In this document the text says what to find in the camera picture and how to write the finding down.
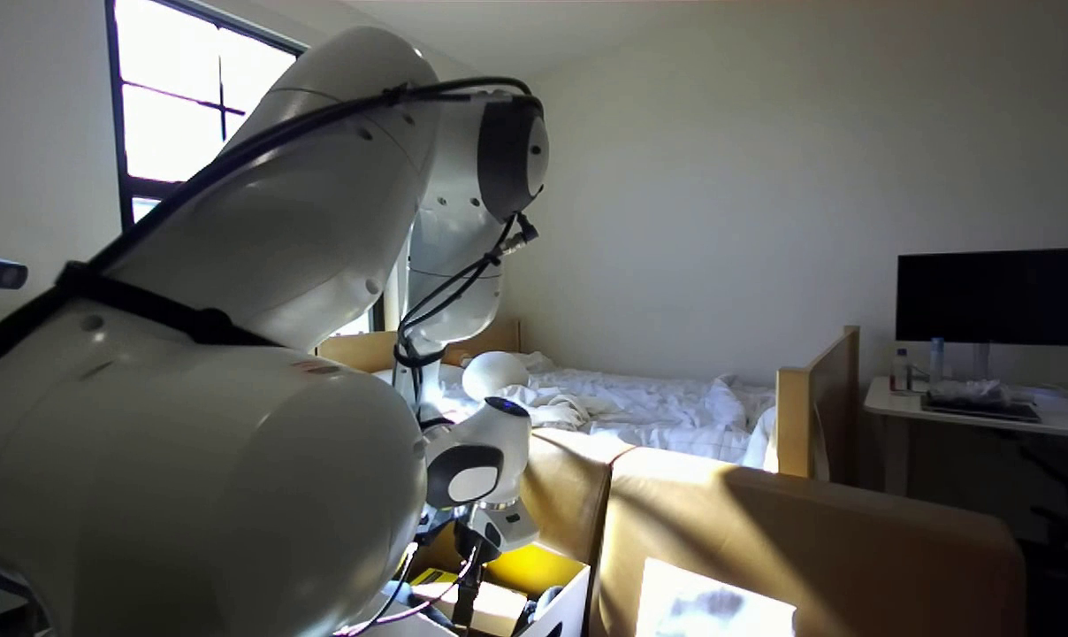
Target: computer monitor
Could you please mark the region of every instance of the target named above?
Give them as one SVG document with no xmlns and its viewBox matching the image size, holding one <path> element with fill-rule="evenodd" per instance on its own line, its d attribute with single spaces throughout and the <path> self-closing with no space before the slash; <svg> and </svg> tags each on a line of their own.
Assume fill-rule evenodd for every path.
<svg viewBox="0 0 1068 637">
<path fill-rule="evenodd" d="M 896 340 L 1068 347 L 1068 248 L 902 253 Z"/>
</svg>

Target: wooden bed frame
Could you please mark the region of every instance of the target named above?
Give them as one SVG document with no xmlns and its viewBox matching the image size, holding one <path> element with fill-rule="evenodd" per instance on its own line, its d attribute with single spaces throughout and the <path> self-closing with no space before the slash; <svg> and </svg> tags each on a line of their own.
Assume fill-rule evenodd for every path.
<svg viewBox="0 0 1068 637">
<path fill-rule="evenodd" d="M 529 349 L 521 321 L 506 317 L 480 335 L 446 347 L 446 364 L 468 364 L 480 349 Z M 394 332 L 333 335 L 320 357 L 362 370 L 394 368 Z M 805 368 L 779 368 L 779 473 L 855 479 L 861 330 L 850 325 Z"/>
</svg>

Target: bed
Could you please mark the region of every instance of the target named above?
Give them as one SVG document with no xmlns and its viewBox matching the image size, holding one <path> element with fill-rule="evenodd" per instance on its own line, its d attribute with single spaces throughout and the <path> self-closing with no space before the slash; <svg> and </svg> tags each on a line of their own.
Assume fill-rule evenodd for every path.
<svg viewBox="0 0 1068 637">
<path fill-rule="evenodd" d="M 855 473 L 855 397 L 861 397 L 861 330 L 843 330 L 810 364 L 776 368 L 776 381 L 751 380 L 647 380 L 564 368 L 542 357 L 521 321 L 495 321 L 468 342 L 446 347 L 439 387 L 461 387 L 491 353 L 528 357 L 525 387 L 502 388 L 534 406 L 534 423 L 585 429 L 634 445 L 678 450 L 730 462 L 765 467 L 792 479 L 854 480 Z M 394 368 L 394 332 L 333 335 L 320 357 L 362 370 Z"/>
</svg>

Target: window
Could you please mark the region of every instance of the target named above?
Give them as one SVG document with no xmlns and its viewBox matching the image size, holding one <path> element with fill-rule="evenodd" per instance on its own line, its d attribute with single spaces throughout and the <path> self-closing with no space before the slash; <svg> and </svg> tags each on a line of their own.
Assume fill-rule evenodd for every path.
<svg viewBox="0 0 1068 637">
<path fill-rule="evenodd" d="M 109 42 L 123 226 L 201 171 L 301 54 L 164 0 L 109 0 Z"/>
</svg>

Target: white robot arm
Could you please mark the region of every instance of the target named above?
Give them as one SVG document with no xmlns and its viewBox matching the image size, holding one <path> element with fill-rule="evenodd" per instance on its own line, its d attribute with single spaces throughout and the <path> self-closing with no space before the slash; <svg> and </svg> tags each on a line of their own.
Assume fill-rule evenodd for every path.
<svg viewBox="0 0 1068 637">
<path fill-rule="evenodd" d="M 328 633 L 389 580 L 439 452 L 389 387 L 303 349 L 382 294 L 465 113 L 498 151 L 480 161 L 516 151 L 498 202 L 528 205 L 529 94 L 340 35 L 176 199 L 0 321 L 0 574 L 57 637 Z"/>
</svg>

